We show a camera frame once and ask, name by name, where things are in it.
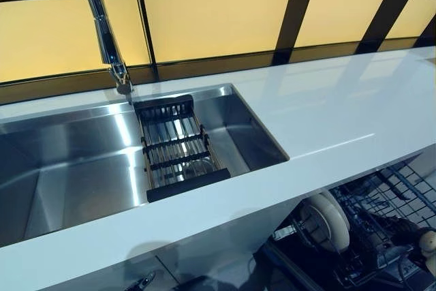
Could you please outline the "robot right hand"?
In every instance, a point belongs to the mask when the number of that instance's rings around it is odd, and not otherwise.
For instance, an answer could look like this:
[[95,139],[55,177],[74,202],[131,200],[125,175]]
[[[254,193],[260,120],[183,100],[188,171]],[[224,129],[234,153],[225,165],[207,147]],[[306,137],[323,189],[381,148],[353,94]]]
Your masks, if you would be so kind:
[[390,220],[391,241],[396,246],[412,245],[414,249],[409,254],[409,259],[423,271],[429,271],[425,265],[426,259],[422,255],[420,239],[433,229],[430,227],[421,228],[414,222],[401,217],[390,217]]

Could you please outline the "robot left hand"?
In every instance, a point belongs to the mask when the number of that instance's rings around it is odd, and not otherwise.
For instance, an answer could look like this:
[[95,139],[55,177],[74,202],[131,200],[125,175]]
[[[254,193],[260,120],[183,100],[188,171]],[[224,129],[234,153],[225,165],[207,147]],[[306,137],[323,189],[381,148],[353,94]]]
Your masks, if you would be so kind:
[[153,282],[155,276],[156,276],[156,271],[151,271],[144,277],[133,282],[130,286],[128,286],[125,289],[125,291],[143,291]]

